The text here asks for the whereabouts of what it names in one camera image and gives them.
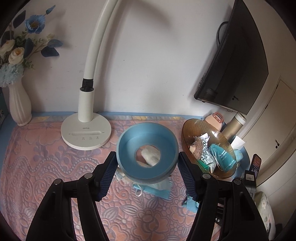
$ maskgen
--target door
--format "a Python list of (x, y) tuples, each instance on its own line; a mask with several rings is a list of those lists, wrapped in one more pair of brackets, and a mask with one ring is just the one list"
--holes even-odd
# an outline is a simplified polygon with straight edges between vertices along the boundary
[(262, 164), (277, 150), (296, 123), (296, 94), (280, 81), (274, 95), (243, 140), (250, 160), (258, 154)]

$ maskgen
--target lamp base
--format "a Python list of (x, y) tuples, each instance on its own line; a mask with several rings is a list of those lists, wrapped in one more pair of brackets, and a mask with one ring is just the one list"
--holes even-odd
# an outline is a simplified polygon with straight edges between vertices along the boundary
[(93, 150), (103, 146), (111, 136), (111, 125), (109, 121), (94, 113), (90, 122), (78, 120), (78, 113), (67, 117), (62, 126), (63, 140), (72, 148), (78, 150)]

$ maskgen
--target metal screw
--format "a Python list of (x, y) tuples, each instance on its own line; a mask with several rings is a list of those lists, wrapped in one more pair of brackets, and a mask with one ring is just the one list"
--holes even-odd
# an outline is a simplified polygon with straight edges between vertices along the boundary
[(55, 184), (55, 185), (58, 185), (58, 184), (60, 184), (61, 182), (62, 182), (62, 180), (61, 180), (60, 178), (54, 180), (54, 184)]
[(92, 173), (86, 173), (86, 174), (84, 174), (84, 177), (86, 178), (86, 179), (90, 179), (90, 178), (92, 178)]
[(236, 185), (241, 185), (241, 183), (242, 183), (242, 181), (240, 180), (240, 179), (235, 179), (234, 181), (233, 181)]
[(207, 174), (207, 173), (204, 173), (204, 174), (202, 175), (202, 177), (203, 177), (204, 179), (210, 179), (210, 178), (211, 178), (211, 175), (210, 175), (210, 174)]

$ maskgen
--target flower center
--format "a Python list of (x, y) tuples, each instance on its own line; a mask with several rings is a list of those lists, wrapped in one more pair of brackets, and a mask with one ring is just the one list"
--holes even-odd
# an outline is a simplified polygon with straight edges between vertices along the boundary
[(34, 21), (32, 23), (30, 23), (31, 28), (38, 28), (39, 27), (39, 22), (38, 21)]
[(18, 49), (18, 50), (15, 51), (15, 54), (16, 55), (20, 55), (21, 54), (21, 51)]

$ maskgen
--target black television screen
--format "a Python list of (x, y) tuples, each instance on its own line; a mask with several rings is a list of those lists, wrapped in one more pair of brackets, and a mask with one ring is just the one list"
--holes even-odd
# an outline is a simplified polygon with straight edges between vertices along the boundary
[(247, 114), (267, 75), (257, 26), (243, 0), (235, 0), (222, 41), (194, 98)]

